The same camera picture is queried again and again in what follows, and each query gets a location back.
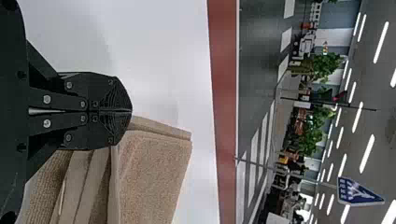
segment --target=person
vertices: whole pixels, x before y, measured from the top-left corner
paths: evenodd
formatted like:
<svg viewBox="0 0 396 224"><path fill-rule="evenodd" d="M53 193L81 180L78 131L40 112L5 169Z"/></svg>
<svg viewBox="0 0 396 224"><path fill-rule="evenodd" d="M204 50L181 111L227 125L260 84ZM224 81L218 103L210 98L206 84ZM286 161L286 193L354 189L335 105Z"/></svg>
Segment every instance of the person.
<svg viewBox="0 0 396 224"><path fill-rule="evenodd" d="M304 222L304 217L298 215L296 211L293 212L293 223L302 223Z"/></svg>
<svg viewBox="0 0 396 224"><path fill-rule="evenodd" d="M303 175L306 170L309 170L305 165L299 165L296 161L288 161L287 166L290 171L300 171L300 174Z"/></svg>
<svg viewBox="0 0 396 224"><path fill-rule="evenodd" d="M290 172L292 174L296 174L296 175L304 175L305 171L309 170L308 167L306 167L305 165L299 165L297 162L295 161L288 161L288 168L290 170ZM296 183L296 184L300 184L302 181L301 178L299 177L295 177L295 176L291 176L289 178L289 185Z"/></svg>

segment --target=white wall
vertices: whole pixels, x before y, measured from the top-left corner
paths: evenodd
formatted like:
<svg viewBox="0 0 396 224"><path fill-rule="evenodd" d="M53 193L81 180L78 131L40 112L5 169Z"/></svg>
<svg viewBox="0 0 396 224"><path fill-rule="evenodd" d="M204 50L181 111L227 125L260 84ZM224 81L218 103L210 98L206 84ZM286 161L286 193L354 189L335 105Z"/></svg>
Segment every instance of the white wall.
<svg viewBox="0 0 396 224"><path fill-rule="evenodd" d="M328 85L341 85L343 80L344 69L335 69L335 71L329 75L329 81L326 82Z"/></svg>
<svg viewBox="0 0 396 224"><path fill-rule="evenodd" d="M134 114L192 131L174 223L219 223L206 0L20 0L57 71L117 76Z"/></svg>
<svg viewBox="0 0 396 224"><path fill-rule="evenodd" d="M353 28L343 29L317 29L315 39L315 46L323 46L323 43L327 41L328 46L350 46L350 40L352 38Z"/></svg>

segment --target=tree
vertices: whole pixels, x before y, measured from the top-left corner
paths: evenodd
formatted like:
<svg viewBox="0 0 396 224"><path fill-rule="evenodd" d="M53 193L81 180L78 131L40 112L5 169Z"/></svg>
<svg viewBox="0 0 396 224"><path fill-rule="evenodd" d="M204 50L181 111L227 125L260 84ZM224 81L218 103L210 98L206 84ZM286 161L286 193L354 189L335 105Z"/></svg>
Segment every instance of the tree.
<svg viewBox="0 0 396 224"><path fill-rule="evenodd" d="M320 80L321 83L329 81L329 75L340 66L342 61L339 54L320 54L302 60L301 66L289 66L288 69L292 75L307 76L307 81L304 85L309 86L317 80Z"/></svg>
<svg viewBox="0 0 396 224"><path fill-rule="evenodd" d="M304 134L299 138L299 149L305 156L311 156L317 151L317 143L323 139L321 127L326 119L333 119L335 112L326 107L315 107L312 116L304 124Z"/></svg>

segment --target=pole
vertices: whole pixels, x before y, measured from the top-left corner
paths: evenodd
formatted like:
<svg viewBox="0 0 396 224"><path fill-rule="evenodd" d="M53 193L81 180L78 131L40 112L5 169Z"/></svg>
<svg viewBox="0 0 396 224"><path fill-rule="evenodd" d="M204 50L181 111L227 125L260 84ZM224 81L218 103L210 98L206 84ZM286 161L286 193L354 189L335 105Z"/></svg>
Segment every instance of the pole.
<svg viewBox="0 0 396 224"><path fill-rule="evenodd" d="M351 105L351 104L344 105L344 104L335 103L335 102L304 101L304 100L294 99L294 98L289 98L289 97L284 97L284 96L281 96L280 99L282 99L282 100L290 100L290 101L297 101L297 102L303 102L303 103L312 103L312 104L317 104L317 105L336 105L336 104L338 104L338 106L341 106L341 107L360 109L358 106L354 106L354 105ZM374 111L374 112L376 111L376 109L367 108L367 107L363 107L362 110L368 110L368 111Z"/></svg>

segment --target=pedestrian crossing sign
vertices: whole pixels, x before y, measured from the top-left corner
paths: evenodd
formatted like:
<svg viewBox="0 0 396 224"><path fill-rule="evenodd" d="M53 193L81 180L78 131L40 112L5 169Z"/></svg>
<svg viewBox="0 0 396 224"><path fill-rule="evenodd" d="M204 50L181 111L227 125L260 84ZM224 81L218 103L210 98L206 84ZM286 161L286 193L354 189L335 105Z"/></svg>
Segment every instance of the pedestrian crossing sign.
<svg viewBox="0 0 396 224"><path fill-rule="evenodd" d="M358 182L345 177L338 177L337 192L338 202L350 206L370 206L385 203L381 196Z"/></svg>

